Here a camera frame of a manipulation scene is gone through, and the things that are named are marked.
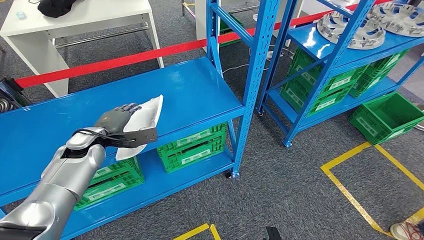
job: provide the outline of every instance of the black bag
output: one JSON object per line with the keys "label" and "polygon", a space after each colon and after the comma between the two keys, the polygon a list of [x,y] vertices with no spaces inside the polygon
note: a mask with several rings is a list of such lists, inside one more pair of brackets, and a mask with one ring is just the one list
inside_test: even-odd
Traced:
{"label": "black bag", "polygon": [[47,17],[58,18],[71,10],[76,0],[41,0],[38,10]]}

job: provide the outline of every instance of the shoe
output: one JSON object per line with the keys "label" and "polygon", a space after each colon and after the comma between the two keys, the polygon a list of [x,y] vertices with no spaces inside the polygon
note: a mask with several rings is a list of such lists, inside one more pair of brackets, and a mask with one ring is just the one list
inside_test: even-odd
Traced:
{"label": "shoe", "polygon": [[409,222],[393,224],[390,227],[390,233],[397,240],[424,240],[418,226]]}

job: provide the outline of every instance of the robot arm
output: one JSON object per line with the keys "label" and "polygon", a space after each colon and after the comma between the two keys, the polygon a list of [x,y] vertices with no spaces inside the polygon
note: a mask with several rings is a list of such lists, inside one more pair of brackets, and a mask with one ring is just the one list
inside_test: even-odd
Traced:
{"label": "robot arm", "polygon": [[141,107],[105,112],[94,127],[78,129],[61,146],[25,201],[0,220],[1,240],[58,240],[75,204],[105,160],[105,148],[136,148],[157,140],[156,128],[123,132]]}

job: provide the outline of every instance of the white label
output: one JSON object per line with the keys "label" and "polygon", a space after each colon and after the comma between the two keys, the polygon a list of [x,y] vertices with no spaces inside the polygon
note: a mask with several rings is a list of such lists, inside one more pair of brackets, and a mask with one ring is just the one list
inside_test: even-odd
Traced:
{"label": "white label", "polygon": [[336,102],[336,99],[335,98],[331,99],[330,101],[326,101],[326,102],[318,105],[318,107],[316,107],[315,112],[318,111],[318,110],[320,110],[320,109],[323,109],[325,107],[328,107],[328,106],[330,106],[331,104],[333,104],[335,102]]}
{"label": "white label", "polygon": [[287,88],[287,90],[285,91],[297,104],[300,105],[300,107],[303,107],[304,102],[298,98],[298,96],[296,96],[296,94],[290,89]]}
{"label": "white label", "polygon": [[[296,67],[296,71],[298,71],[299,72],[299,70],[302,70],[303,68],[301,67],[301,66],[297,66]],[[317,80],[315,80],[315,78],[313,78],[307,71],[306,72],[304,72],[304,73],[302,73],[301,74],[301,76],[306,80],[306,81],[308,81],[312,86],[313,85],[315,85],[315,82],[317,81]]]}
{"label": "white label", "polygon": [[398,54],[397,56],[394,56],[390,61],[388,61],[386,66],[390,66],[390,64],[396,62],[400,56],[401,56],[400,54]]}
{"label": "white label", "polygon": [[176,146],[178,147],[178,146],[181,146],[181,145],[184,145],[184,144],[193,142],[194,140],[204,138],[204,137],[209,136],[211,134],[212,134],[211,133],[211,130],[210,129],[206,129],[206,130],[201,131],[199,133],[196,133],[196,134],[193,134],[191,136],[188,136],[188,137],[186,137],[184,139],[177,140],[176,141]]}
{"label": "white label", "polygon": [[404,132],[405,132],[405,129],[402,129],[402,130],[396,131],[396,132],[392,133],[390,136],[388,136],[388,138],[387,138],[387,139],[391,139],[391,138],[394,138],[394,137],[396,137],[396,136],[399,136],[399,135],[403,134]]}
{"label": "white label", "polygon": [[98,193],[96,193],[96,194],[93,194],[93,195],[91,195],[91,196],[88,196],[87,198],[88,198],[90,201],[94,201],[94,200],[97,200],[97,199],[101,199],[101,198],[103,198],[104,196],[109,195],[109,194],[111,194],[111,193],[117,192],[117,191],[119,191],[119,190],[121,190],[121,189],[123,189],[123,188],[125,188],[125,184],[120,183],[120,184],[118,184],[118,185],[116,185],[116,186],[110,187],[110,188],[108,188],[108,189],[106,189],[106,190],[103,190],[103,191],[101,191],[101,192],[98,192]]}
{"label": "white label", "polygon": [[112,172],[112,170],[109,167],[105,166],[95,172],[94,178],[97,178],[98,176],[109,173],[109,172]]}
{"label": "white label", "polygon": [[331,86],[330,86],[330,89],[329,90],[331,90],[331,89],[335,89],[335,88],[337,88],[337,87],[340,87],[341,85],[343,85],[343,84],[347,84],[348,82],[350,82],[351,81],[351,78],[352,78],[352,76],[350,76],[350,77],[346,77],[345,79],[343,79],[343,80],[340,80],[340,81],[338,81],[338,82],[335,82],[335,83],[333,83]]}
{"label": "white label", "polygon": [[211,150],[210,150],[210,149],[207,149],[207,150],[204,150],[204,151],[202,151],[202,152],[199,152],[199,153],[197,153],[197,154],[195,154],[195,155],[193,155],[193,156],[189,156],[189,157],[186,157],[186,158],[182,159],[182,160],[181,160],[181,163],[182,163],[183,165],[184,165],[184,164],[188,164],[188,163],[190,163],[190,162],[193,162],[193,161],[194,161],[194,160],[196,160],[196,159],[206,157],[206,156],[208,156],[209,154],[211,154]]}
{"label": "white label", "polygon": [[380,81],[380,79],[381,79],[381,77],[374,79],[374,81],[372,81],[371,84],[366,89],[369,89],[372,86],[374,86],[376,83],[378,83]]}
{"label": "white label", "polygon": [[364,127],[368,132],[369,132],[369,134],[371,134],[373,137],[375,137],[377,134],[378,134],[378,132],[376,131],[376,130],[374,130],[374,128],[372,128],[369,124],[368,124],[368,122],[366,122],[361,116],[360,117],[358,117],[357,118],[357,121],[359,122],[359,124],[361,124],[362,125],[362,127]]}

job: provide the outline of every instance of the green plastic crate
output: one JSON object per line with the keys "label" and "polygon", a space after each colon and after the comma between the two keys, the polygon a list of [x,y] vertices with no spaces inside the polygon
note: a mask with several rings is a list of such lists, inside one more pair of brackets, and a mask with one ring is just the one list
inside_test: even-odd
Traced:
{"label": "green plastic crate", "polygon": [[208,129],[205,129],[203,131],[200,131],[196,134],[181,138],[179,140],[170,142],[168,144],[165,144],[161,147],[158,147],[157,154],[161,158],[168,157],[172,154],[181,152],[185,149],[192,148],[193,146],[198,145],[199,143],[204,142],[205,140],[210,139],[215,134],[222,135],[223,133],[226,133],[227,131],[227,123],[221,123],[218,125],[215,125],[213,127],[210,127]]}
{"label": "green plastic crate", "polygon": [[362,104],[349,117],[373,145],[405,134],[423,120],[424,112],[397,92]]}
{"label": "green plastic crate", "polygon": [[214,128],[219,130],[206,137],[190,141],[188,144],[184,144],[183,147],[172,149],[172,151],[169,151],[170,154],[159,154],[160,149],[158,148],[157,152],[162,160],[165,171],[172,173],[223,152],[226,144],[227,124],[222,123],[214,126]]}
{"label": "green plastic crate", "polygon": [[[303,50],[298,48],[296,50],[296,54],[294,55],[293,61],[291,62],[287,77],[301,71],[312,63],[314,63],[314,59]],[[322,98],[345,87],[350,87],[359,79],[367,67],[368,65],[365,65],[332,77],[321,89],[319,97]],[[310,91],[314,87],[322,69],[323,67],[321,65],[315,66],[307,72],[304,72],[301,75],[295,77],[294,79],[302,84],[302,86],[304,86],[308,91]]]}
{"label": "green plastic crate", "polygon": [[391,69],[387,69],[385,72],[382,72],[381,75],[377,75],[374,77],[370,77],[368,75],[362,74],[360,78],[356,81],[356,83],[353,85],[349,94],[352,97],[358,98],[363,93],[365,93],[368,89],[370,89],[371,87],[379,83],[381,80],[383,80],[386,77],[386,75],[390,72],[390,70]]}
{"label": "green plastic crate", "polygon": [[[329,95],[317,97],[310,108],[308,116],[319,113],[326,108],[338,104],[348,94],[353,84],[332,92]],[[308,98],[309,92],[297,81],[290,81],[283,85],[280,95],[285,99],[291,107],[299,113]]]}
{"label": "green plastic crate", "polygon": [[81,200],[75,205],[74,211],[87,208],[145,182],[136,157],[123,161],[125,161],[125,167],[122,167],[121,161],[108,166],[107,168],[111,169],[110,171],[104,171],[104,167],[96,172],[98,173],[97,176],[90,182]]}
{"label": "green plastic crate", "polygon": [[405,54],[407,54],[408,51],[409,49],[406,49],[371,63],[366,68],[364,74],[374,78],[376,76],[381,76],[382,73],[390,72],[390,70],[392,70],[392,68],[399,62],[399,60],[401,60]]}
{"label": "green plastic crate", "polygon": [[[240,20],[238,20],[235,16],[233,16],[233,15],[231,15],[230,14],[230,16],[232,17],[232,19],[234,19],[240,26],[244,26],[243,25],[243,23],[240,21]],[[231,27],[229,27],[227,24],[226,24],[226,22],[225,21],[223,21],[222,19],[221,19],[221,21],[219,22],[219,34],[220,35],[223,35],[223,34],[228,34],[228,33],[231,33],[231,32],[233,32],[233,30],[231,29]],[[241,41],[241,39],[236,39],[236,40],[232,40],[232,41],[228,41],[228,42],[224,42],[224,43],[221,43],[221,44],[219,44],[219,47],[220,48],[222,48],[222,47],[225,47],[225,46],[228,46],[228,45],[231,45],[231,44],[235,44],[235,43],[238,43],[238,42],[240,42]]]}

